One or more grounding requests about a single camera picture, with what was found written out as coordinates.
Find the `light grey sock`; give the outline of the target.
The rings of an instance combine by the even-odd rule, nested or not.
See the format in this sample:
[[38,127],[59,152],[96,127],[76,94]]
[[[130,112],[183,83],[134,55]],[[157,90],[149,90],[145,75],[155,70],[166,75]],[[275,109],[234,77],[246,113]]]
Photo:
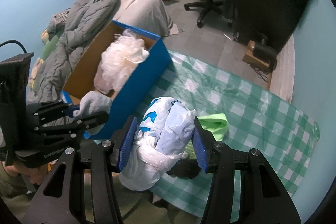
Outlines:
[[96,123],[90,125],[86,131],[90,135],[96,135],[108,121],[111,105],[111,98],[99,92],[90,91],[80,100],[79,109],[73,111],[73,121],[83,121],[85,118],[95,116],[97,118]]

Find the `lime green microfibre cloth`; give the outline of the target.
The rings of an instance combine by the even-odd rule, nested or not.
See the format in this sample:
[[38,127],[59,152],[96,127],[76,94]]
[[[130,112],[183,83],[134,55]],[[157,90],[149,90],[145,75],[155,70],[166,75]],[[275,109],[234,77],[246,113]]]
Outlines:
[[227,117],[223,113],[200,116],[198,120],[203,129],[213,134],[216,141],[222,141],[229,129]]

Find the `white blue plastic bag bundle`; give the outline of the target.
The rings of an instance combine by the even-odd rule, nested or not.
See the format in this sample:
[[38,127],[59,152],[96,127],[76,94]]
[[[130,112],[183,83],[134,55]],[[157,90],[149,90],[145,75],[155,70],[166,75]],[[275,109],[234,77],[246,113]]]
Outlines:
[[151,101],[137,133],[121,184],[132,191],[150,189],[182,158],[195,129],[196,111],[164,96]]

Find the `black sock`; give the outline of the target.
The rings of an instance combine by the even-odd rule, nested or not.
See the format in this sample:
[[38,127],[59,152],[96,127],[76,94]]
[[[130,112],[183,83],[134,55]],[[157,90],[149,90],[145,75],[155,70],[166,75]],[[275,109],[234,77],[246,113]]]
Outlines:
[[180,159],[175,166],[168,170],[166,173],[173,177],[193,179],[201,172],[196,159]]

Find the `white mesh bath pouf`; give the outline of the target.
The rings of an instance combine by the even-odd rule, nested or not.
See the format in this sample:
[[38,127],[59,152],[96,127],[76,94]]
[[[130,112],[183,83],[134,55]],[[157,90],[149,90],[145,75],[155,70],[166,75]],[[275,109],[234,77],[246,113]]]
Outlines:
[[105,95],[111,91],[119,92],[136,67],[149,55],[145,41],[131,29],[116,34],[114,41],[101,54],[93,80],[95,89]]

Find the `green pillow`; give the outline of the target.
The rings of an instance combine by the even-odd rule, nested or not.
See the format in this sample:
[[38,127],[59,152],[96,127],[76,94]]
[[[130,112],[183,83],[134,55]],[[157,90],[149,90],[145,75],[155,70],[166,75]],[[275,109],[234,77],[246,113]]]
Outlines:
[[56,44],[60,36],[63,34],[63,30],[56,32],[55,35],[49,34],[46,30],[42,33],[42,42],[45,44],[42,54],[42,60],[45,61],[48,56],[55,50]]

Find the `black cylinder device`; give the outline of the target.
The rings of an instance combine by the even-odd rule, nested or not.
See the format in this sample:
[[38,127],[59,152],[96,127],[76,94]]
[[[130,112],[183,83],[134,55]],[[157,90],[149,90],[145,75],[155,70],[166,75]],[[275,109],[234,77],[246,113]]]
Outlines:
[[260,34],[260,38],[260,42],[255,42],[252,54],[257,59],[268,63],[269,68],[273,69],[277,64],[277,51],[266,44],[268,39],[266,35]]

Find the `green checkered tablecloth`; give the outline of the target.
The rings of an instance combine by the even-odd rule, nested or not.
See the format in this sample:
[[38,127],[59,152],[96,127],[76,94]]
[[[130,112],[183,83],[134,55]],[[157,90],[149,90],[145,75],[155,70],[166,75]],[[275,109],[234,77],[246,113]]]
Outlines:
[[320,138],[318,123],[261,86],[189,55],[170,51],[171,64],[153,84],[135,114],[143,117],[154,98],[171,96],[198,116],[222,113],[228,120],[223,141],[233,149],[259,149],[290,194],[302,221],[300,198]]

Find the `grey quilted duvet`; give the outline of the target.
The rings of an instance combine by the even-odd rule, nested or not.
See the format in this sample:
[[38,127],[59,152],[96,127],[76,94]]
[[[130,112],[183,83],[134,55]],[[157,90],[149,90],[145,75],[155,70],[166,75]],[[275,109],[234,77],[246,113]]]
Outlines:
[[76,0],[63,34],[41,64],[27,103],[59,101],[68,77],[96,35],[108,24],[120,0]]

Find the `small cardboard box on floor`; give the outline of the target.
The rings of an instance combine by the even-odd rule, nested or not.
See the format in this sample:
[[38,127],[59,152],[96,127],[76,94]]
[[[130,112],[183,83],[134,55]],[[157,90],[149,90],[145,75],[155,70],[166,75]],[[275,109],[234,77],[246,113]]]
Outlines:
[[270,57],[252,40],[248,42],[242,61],[264,72],[272,70]]

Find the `beige bed sheet mattress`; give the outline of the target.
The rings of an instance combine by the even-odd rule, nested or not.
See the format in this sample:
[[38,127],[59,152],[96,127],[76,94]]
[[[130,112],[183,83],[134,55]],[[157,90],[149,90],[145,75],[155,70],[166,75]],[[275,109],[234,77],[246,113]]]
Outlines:
[[120,0],[112,20],[161,37],[179,33],[162,0]]

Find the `blue cardboard box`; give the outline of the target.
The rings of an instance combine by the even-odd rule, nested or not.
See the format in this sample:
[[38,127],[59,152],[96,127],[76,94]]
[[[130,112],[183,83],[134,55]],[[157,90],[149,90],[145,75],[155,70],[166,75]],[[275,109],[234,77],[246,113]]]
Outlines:
[[131,29],[144,40],[149,57],[135,68],[122,89],[111,95],[109,120],[95,135],[91,136],[85,132],[86,139],[109,139],[112,133],[122,128],[128,116],[134,113],[143,97],[171,63],[171,57],[158,35],[112,20],[93,39],[68,77],[63,86],[66,102],[79,104],[86,93],[94,90],[93,80],[101,60],[101,53],[114,41],[114,36],[121,34],[125,29]]

